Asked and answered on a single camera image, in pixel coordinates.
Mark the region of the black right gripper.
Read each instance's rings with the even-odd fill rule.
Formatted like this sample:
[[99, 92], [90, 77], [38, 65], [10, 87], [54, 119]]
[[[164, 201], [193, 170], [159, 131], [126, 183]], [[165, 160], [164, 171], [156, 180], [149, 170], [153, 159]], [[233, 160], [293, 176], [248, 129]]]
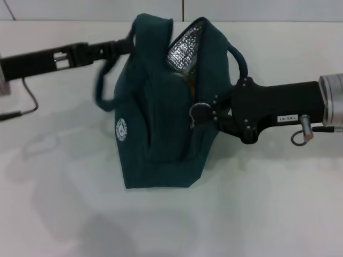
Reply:
[[215, 95], [212, 102], [195, 103], [191, 113], [196, 111], [209, 114], [195, 115], [193, 129], [208, 125], [243, 143], [256, 143], [265, 129], [297, 125], [303, 115], [311, 123], [322, 122], [324, 100], [316, 81], [260, 86], [247, 77], [231, 91]]

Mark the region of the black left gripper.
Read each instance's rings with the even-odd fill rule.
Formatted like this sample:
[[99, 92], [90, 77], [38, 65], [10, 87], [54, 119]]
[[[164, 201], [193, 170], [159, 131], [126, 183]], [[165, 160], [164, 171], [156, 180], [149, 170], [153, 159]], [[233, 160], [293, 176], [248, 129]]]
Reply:
[[58, 48], [29, 52], [1, 59], [5, 80], [16, 80], [35, 75], [73, 69], [99, 60], [116, 61], [119, 56], [132, 53], [131, 40], [121, 39], [91, 44], [75, 43]]

